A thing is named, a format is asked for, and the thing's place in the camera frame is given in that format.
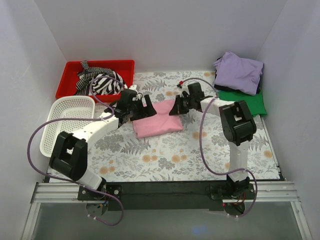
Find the folded pink cloth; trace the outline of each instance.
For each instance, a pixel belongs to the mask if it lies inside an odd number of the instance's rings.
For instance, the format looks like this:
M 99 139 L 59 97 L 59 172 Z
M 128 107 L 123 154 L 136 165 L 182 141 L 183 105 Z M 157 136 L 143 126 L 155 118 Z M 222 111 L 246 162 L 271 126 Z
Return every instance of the folded pink cloth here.
M 156 115 L 133 121 L 138 139 L 183 130 L 180 117 L 169 115 L 174 104 L 174 99 L 153 103 Z

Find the zebra print cloth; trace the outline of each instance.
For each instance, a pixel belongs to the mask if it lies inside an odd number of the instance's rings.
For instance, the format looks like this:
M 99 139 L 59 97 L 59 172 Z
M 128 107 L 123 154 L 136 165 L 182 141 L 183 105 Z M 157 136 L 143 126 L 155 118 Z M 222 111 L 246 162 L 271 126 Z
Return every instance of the zebra print cloth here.
M 87 61 L 82 61 L 81 65 L 83 71 L 79 72 L 77 75 L 79 81 L 76 83 L 76 93 L 75 95 L 91 95 L 90 93 L 90 83 L 97 77 L 103 77 L 96 80 L 92 84 L 92 91 L 94 95 L 116 95 L 119 94 L 122 90 L 122 85 L 117 81 L 109 78 L 108 76 L 117 79 L 123 85 L 126 85 L 126 82 L 122 77 L 110 68 L 103 68 L 92 66 L 89 67 Z

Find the wall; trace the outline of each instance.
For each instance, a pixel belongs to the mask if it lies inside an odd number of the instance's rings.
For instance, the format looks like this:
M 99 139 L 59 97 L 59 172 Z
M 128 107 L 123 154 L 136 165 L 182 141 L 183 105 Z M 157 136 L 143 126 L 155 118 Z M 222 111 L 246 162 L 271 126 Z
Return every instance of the wall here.
M 36 181 L 27 143 L 55 100 L 66 60 L 33 0 L 0 0 L 0 239 L 20 239 Z M 48 159 L 32 156 L 42 170 Z
M 207 70 L 255 58 L 286 0 L 35 0 L 68 61 L 134 59 L 136 71 Z
M 319 56 L 320 1 L 288 0 L 257 59 L 264 62 L 265 122 L 313 239 L 320 239 Z

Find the laundry basket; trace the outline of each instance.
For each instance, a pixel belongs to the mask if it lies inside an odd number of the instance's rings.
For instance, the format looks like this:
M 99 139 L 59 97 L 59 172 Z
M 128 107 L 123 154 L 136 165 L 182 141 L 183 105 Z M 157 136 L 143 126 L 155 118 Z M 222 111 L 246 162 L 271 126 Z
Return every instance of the laundry basket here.
M 59 118 L 92 119 L 95 113 L 95 101 L 89 96 L 65 96 L 56 100 L 51 106 L 47 121 Z M 57 136 L 62 131 L 71 133 L 81 129 L 90 121 L 56 121 L 45 126 L 40 152 L 50 157 L 55 146 Z

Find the floral tablecloth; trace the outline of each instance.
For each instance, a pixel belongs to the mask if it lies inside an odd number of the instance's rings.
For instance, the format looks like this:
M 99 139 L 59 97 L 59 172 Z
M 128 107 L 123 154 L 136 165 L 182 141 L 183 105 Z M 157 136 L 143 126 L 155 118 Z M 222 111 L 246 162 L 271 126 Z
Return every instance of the floral tablecloth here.
M 136 73 L 134 84 L 140 92 L 149 94 L 153 103 L 174 99 L 179 94 L 179 81 L 197 77 L 214 81 L 214 72 L 147 72 Z M 212 89 L 201 82 L 206 95 L 215 96 Z M 95 117 L 105 109 L 95 107 Z M 211 174 L 204 166 L 199 150 L 199 126 L 202 113 L 191 110 L 181 115 L 183 131 L 137 139 L 131 122 L 110 132 L 89 150 L 88 167 L 107 182 L 199 181 L 224 180 L 225 176 Z M 254 121 L 257 132 L 249 144 L 248 168 L 257 179 L 279 179 L 276 162 L 260 116 Z M 202 129 L 204 154 L 216 172 L 229 169 L 229 144 L 224 137 L 219 117 L 207 114 Z M 49 169 L 50 173 L 59 175 Z

